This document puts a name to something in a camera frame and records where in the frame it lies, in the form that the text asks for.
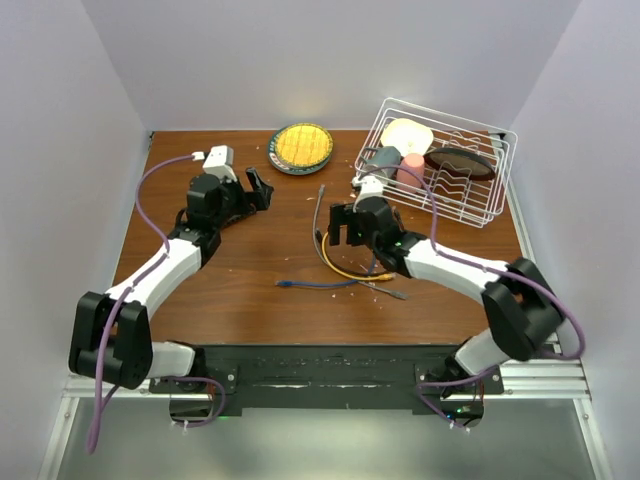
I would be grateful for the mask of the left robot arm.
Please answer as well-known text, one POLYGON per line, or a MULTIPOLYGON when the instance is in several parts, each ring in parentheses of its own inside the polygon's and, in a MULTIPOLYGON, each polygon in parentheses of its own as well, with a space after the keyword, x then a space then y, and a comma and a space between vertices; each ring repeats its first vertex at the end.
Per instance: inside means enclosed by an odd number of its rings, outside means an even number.
POLYGON ((162 377, 171 377, 185 392, 205 385, 207 368, 197 347, 152 341, 150 322, 180 284, 213 257, 224 228, 269 208, 273 187, 253 167, 246 176, 249 190, 219 174, 194 177, 187 204, 156 254, 107 292, 87 292, 79 299, 68 357, 71 372, 126 389, 162 377))

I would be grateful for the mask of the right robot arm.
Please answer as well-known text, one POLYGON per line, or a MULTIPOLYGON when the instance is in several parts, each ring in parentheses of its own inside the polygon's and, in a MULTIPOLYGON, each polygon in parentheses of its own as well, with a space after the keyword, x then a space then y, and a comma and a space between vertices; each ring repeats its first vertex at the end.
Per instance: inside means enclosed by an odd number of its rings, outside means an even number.
POLYGON ((404 228, 381 197, 329 210, 328 242, 366 246, 388 271, 458 292, 480 304, 488 327, 465 340, 445 360, 432 385, 469 392, 481 375, 509 360, 528 361, 564 317, 537 266, 520 257, 512 263, 490 261, 443 247, 432 237, 404 228))

